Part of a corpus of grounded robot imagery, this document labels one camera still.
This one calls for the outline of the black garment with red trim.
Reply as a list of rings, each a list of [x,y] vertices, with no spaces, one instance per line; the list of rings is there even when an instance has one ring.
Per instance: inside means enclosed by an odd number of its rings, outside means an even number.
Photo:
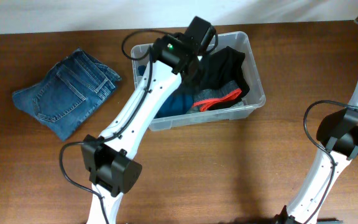
[[[229,46],[208,56],[191,107],[205,112],[230,108],[242,101],[250,91],[242,71],[245,57],[245,53]]]

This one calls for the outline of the clear plastic storage bin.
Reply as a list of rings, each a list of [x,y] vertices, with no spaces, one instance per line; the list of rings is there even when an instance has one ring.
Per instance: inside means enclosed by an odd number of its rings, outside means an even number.
[[[265,104],[265,93],[247,34],[242,31],[219,34],[218,46],[214,51],[217,52],[227,46],[245,54],[245,59],[242,63],[242,72],[250,90],[248,94],[242,98],[243,105],[221,110],[153,119],[149,125],[151,131],[161,131],[179,126],[208,123],[225,119],[244,119],[255,109],[260,108]]]

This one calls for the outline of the dark blue shirt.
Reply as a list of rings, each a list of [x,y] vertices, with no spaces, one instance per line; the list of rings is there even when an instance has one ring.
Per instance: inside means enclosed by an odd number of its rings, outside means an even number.
[[[193,95],[172,93],[157,111],[155,119],[186,114],[193,106],[193,103]]]

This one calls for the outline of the black Nike garment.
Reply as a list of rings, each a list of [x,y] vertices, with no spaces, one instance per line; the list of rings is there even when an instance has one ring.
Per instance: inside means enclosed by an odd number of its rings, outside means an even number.
[[[193,95],[201,91],[209,70],[209,58],[210,56],[205,55],[188,69],[188,73],[182,77],[182,83],[177,90],[179,93]]]

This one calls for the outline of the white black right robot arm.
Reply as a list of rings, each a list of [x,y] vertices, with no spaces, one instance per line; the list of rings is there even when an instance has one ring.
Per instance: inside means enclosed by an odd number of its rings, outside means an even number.
[[[358,16],[354,19],[358,25]],[[335,181],[358,156],[358,81],[347,103],[330,101],[341,110],[326,116],[315,138],[313,165],[295,198],[275,215],[274,223],[317,223],[318,213]]]

